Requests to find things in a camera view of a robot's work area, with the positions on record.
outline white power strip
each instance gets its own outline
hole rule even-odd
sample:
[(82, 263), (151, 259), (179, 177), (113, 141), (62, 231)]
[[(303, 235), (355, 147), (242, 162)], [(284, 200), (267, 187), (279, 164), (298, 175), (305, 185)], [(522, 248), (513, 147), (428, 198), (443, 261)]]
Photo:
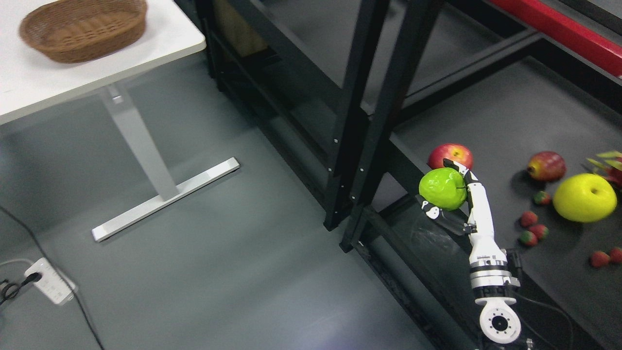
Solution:
[[(24, 276), (28, 277), (31, 273), (39, 272), (41, 279), (34, 282), (34, 285), (43, 293), (52, 303), (63, 305), (73, 299), (73, 293), (65, 282), (60, 278), (57, 271), (52, 268), (50, 262), (45, 258), (41, 258), (29, 267)], [(65, 281), (69, 283), (73, 290), (78, 290), (74, 282), (70, 281), (65, 274), (61, 273)]]

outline black wire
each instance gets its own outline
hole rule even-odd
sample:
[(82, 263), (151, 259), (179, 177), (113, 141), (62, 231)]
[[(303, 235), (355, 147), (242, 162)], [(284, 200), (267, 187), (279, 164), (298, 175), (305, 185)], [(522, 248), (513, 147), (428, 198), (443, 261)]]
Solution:
[[(537, 301), (537, 300), (530, 299), (530, 298), (528, 298), (528, 297), (526, 297), (526, 296), (522, 296), (522, 295), (520, 295), (519, 293), (514, 293), (514, 295), (518, 296), (520, 299), (523, 299), (523, 300), (528, 301), (528, 302), (530, 302), (530, 303), (534, 303), (535, 305), (539, 305), (539, 306), (541, 306), (541, 307), (543, 307), (543, 308), (547, 308), (547, 309), (553, 310), (553, 311), (555, 311), (555, 312), (558, 312), (560, 315), (562, 315), (562, 316), (566, 319), (566, 321), (568, 322), (568, 330), (569, 330), (569, 332), (570, 332), (570, 336), (569, 336), (569, 338), (568, 338), (568, 350), (572, 350), (572, 345), (573, 345), (572, 343), (574, 342), (574, 330), (573, 330), (573, 327), (572, 327), (572, 321), (570, 320), (570, 317), (568, 316), (568, 314), (566, 314), (563, 310), (558, 309), (558, 308), (556, 308), (556, 307), (554, 307), (554, 306), (552, 306), (552, 305), (549, 305), (549, 304), (547, 304), (547, 303), (543, 303), (543, 302), (541, 302), (541, 301)], [(547, 343), (547, 344), (549, 344), (549, 345), (550, 345), (550, 343), (548, 343), (545, 339), (543, 339), (543, 338), (542, 338), (541, 336), (539, 336), (537, 333), (536, 333), (536, 335), (537, 335), (540, 339), (542, 339), (545, 343)]]
[[(26, 279), (20, 283), (9, 283), (8, 280), (4, 280), (2, 282), (7, 283), (7, 285), (0, 291), (0, 296), (2, 297), (2, 301), (0, 301), (0, 305), (4, 304), (5, 301), (9, 299), (13, 299), (17, 296), (20, 290), (25, 287), (28, 283), (32, 281), (39, 281), (41, 279), (41, 274), (38, 272), (31, 273), (26, 277)], [(10, 293), (7, 293), (9, 289), (14, 288)]]
[(540, 338), (541, 341), (545, 342), (546, 345), (548, 345), (551, 349), (553, 350), (559, 350), (559, 348), (557, 346), (554, 346), (550, 341), (546, 340), (545, 337), (543, 337), (542, 335), (540, 335), (540, 333), (536, 332), (536, 330), (529, 325), (529, 323), (527, 323), (527, 321), (525, 321), (524, 318), (521, 317), (521, 315), (516, 314), (518, 316), (518, 318), (521, 320), (521, 322), (527, 326), (527, 328), (529, 328), (529, 330), (531, 331), (531, 333), (534, 333), (535, 336), (537, 336), (538, 338)]
[(101, 350), (106, 350), (104, 346), (102, 345), (100, 337), (97, 335), (97, 332), (95, 332), (95, 329), (93, 328), (93, 325), (91, 324), (91, 321), (89, 321), (88, 316), (86, 315), (86, 311), (84, 310), (84, 307), (82, 306), (82, 302), (80, 301), (80, 298), (78, 297), (77, 293), (69, 285), (69, 282), (66, 281), (63, 275), (61, 275), (58, 272), (58, 269), (56, 269), (56, 266), (52, 263), (50, 258), (47, 256), (47, 254), (45, 253), (45, 250), (43, 250), (43, 248), (41, 247), (41, 244), (39, 243), (39, 240), (37, 239), (37, 237), (35, 237), (34, 232), (25, 223), (23, 223), (23, 221), (18, 219), (15, 215), (10, 213), (3, 206), (0, 206), (0, 210), (3, 211), (6, 215), (8, 215), (10, 218), (12, 218), (15, 222), (17, 222), (21, 227), (23, 227), (24, 230), (26, 230), (26, 232), (28, 232), (28, 234), (30, 235), (30, 238), (32, 239), (32, 241), (35, 243), (35, 245), (39, 249), (39, 252), (41, 253), (41, 255), (43, 255), (43, 257), (50, 263), (50, 266), (58, 273), (58, 276), (60, 277), (60, 279), (63, 280), (63, 282), (67, 285), (67, 287), (72, 291), (73, 297), (76, 299), (76, 302), (78, 303), (78, 306), (80, 307), (80, 311), (82, 312), (82, 317), (84, 317), (86, 325), (88, 326), (88, 329), (91, 331), (93, 338), (95, 338), (97, 345), (100, 347)]

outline red beam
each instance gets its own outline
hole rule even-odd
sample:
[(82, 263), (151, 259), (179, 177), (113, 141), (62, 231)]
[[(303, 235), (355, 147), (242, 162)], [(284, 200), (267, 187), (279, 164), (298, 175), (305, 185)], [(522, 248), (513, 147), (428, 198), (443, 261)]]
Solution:
[(622, 75), (622, 47), (539, 0), (490, 0), (600, 68)]

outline robotic hand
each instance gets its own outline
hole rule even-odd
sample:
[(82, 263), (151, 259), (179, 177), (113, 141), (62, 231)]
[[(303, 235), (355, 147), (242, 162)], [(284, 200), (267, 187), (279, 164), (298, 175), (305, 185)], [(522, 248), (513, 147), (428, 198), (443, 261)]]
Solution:
[(469, 256), (471, 287), (475, 303), (483, 305), (480, 314), (482, 332), (492, 341), (507, 344), (515, 341), (521, 333), (521, 322), (510, 305), (516, 303), (512, 289), (518, 289), (519, 280), (508, 270), (506, 254), (494, 242), (493, 218), (486, 196), (486, 189), (470, 169), (464, 165), (443, 160), (446, 168), (456, 169), (465, 180), (469, 217), (458, 224), (446, 218), (443, 209), (417, 196), (421, 209), (438, 225), (458, 235), (468, 234), (473, 250)]

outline yellow apple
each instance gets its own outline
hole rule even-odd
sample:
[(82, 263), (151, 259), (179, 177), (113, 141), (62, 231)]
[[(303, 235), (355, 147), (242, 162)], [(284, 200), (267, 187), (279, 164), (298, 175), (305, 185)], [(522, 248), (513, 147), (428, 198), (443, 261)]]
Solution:
[(596, 174), (574, 175), (562, 182), (553, 195), (553, 206), (559, 215), (577, 222), (602, 220), (617, 204), (613, 187)]

